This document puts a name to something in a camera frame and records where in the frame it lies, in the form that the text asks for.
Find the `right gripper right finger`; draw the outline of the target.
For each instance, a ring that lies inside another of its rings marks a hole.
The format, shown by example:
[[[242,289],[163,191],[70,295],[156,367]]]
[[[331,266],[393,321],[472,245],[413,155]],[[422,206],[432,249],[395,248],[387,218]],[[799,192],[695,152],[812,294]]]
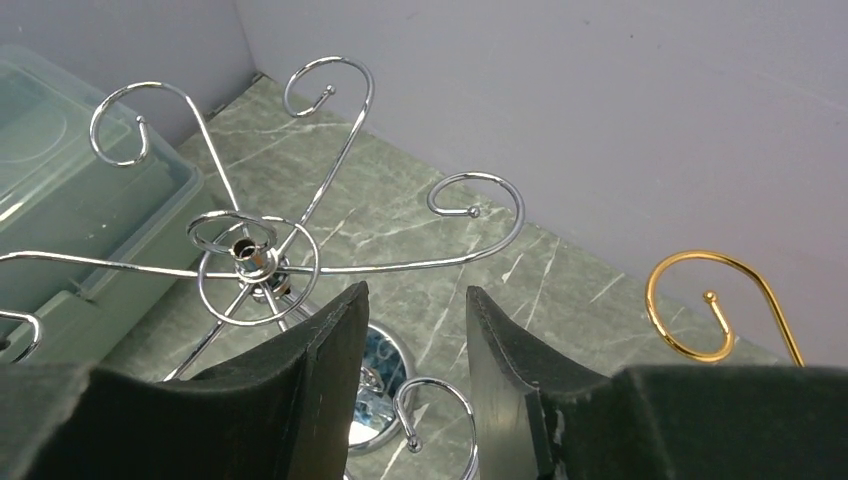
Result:
[[[596,373],[466,292],[485,479],[843,479],[847,373],[637,365]]]

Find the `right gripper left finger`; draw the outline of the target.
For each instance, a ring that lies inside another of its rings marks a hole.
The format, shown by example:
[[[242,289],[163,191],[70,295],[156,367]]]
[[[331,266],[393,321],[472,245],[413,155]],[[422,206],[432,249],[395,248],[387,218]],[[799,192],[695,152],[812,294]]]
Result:
[[[1,369],[5,479],[339,479],[369,288],[187,380],[94,364]]]

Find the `clear plastic storage box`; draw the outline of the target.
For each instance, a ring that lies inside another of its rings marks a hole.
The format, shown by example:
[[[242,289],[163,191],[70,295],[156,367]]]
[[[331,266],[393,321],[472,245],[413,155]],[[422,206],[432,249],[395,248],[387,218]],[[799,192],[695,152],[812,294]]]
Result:
[[[139,165],[99,159],[89,125],[103,94],[35,52],[1,48],[1,306],[37,316],[1,323],[1,359],[86,362],[104,358],[172,286],[167,276],[88,263],[15,260],[45,251],[185,269],[199,255],[191,218],[211,210],[199,169],[159,136]]]

